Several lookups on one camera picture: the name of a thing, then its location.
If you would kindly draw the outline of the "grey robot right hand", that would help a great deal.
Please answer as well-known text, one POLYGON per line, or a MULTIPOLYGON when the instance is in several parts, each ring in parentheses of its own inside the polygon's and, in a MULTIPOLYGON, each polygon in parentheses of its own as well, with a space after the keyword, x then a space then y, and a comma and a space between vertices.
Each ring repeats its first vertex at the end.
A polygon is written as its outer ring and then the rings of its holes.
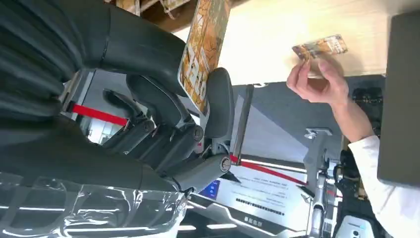
POLYGON ((229 173, 234 100, 210 70, 209 120, 181 98, 185 43, 103 0, 0 3, 0 235, 135 238, 179 226, 189 196, 229 173), (128 125, 104 144, 63 112, 65 83, 122 73, 131 97, 104 90, 128 125))

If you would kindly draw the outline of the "person's left hand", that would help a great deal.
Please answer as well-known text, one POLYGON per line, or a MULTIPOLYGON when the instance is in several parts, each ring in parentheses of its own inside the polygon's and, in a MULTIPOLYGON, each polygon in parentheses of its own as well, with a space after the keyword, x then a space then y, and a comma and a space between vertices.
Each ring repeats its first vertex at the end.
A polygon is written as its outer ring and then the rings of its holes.
POLYGON ((348 104, 349 88, 338 70, 324 59, 317 60, 322 79, 309 78, 310 62, 295 65, 286 81, 289 89, 311 103, 326 103, 331 107, 348 104))

